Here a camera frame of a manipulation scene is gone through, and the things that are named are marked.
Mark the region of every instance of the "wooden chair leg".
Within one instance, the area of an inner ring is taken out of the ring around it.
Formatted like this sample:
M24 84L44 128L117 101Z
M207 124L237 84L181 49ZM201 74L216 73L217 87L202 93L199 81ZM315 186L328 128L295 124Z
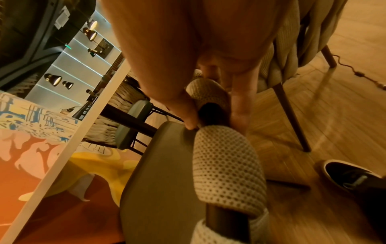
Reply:
M277 84L273 87L273 90L275 91L275 94L276 94L277 98L279 99L279 102L280 102L281 106L283 107L284 112L287 115L287 118L288 118L289 122L291 123L292 128L294 129L296 136L299 139L300 144L303 147L303 150L305 152L310 152L311 147L308 144L308 141L304 135L302 128L300 127L299 121L296 118L294 110L291 107L290 101L288 100L287 95L284 92L283 85L281 83Z
M335 59L334 59L333 55L331 54L330 49L327 45L322 49L322 54L323 54L324 58L326 59L326 61L329 64L331 69L335 68L337 66L337 62L335 61Z

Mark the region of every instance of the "black shoe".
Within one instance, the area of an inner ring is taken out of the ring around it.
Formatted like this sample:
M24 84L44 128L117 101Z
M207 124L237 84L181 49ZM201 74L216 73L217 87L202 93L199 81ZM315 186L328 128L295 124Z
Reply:
M381 178L366 168L334 159L325 161L322 170L329 180L348 192L353 192L368 178Z

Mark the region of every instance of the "table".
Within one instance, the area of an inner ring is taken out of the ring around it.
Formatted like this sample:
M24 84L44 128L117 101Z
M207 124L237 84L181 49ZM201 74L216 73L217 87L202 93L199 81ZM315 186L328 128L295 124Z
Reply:
M38 183L37 187L33 191L30 199L24 204L17 217L14 219L10 227L7 229L3 237L0 239L0 244L11 244L14 242L28 219L36 207L41 202L42 198L47 193L54 180L57 178L66 162L70 159L73 152L79 146L87 131L91 128L96 118L100 115L106 104L114 94L114 92L120 86L122 80L126 77L130 71L130 65L127 61L124 61L116 71L110 82L104 88L98 99L82 121L79 121L77 129L71 135L68 142L63 145L63 148L58 152L56 161L52 164L51 168L46 172L44 178Z

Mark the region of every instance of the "shoe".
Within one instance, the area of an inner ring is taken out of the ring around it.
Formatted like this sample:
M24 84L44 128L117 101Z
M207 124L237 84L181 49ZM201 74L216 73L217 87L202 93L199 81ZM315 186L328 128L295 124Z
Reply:
M322 170L335 185L350 193L368 178L382 178L366 168L334 159L325 161Z

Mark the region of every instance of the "track light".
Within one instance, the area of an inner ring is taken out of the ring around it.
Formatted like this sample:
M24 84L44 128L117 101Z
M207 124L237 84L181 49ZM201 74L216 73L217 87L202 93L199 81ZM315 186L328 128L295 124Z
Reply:
M63 81L63 86L65 86L67 89L71 89L71 87L74 85L72 82Z
M98 35L98 32L92 31L87 27L83 28L83 33L87 36L87 38L90 41L93 41L96 38L96 36Z
M98 22L95 21L95 20L91 20L91 21L88 21L87 20L87 26L90 30L94 30L96 28L96 26L98 25Z
M61 82L61 80L62 80L61 76L56 76L56 75L53 75L53 74L45 74L44 78L45 78L46 81L51 83L51 85L53 85L53 86L57 86Z

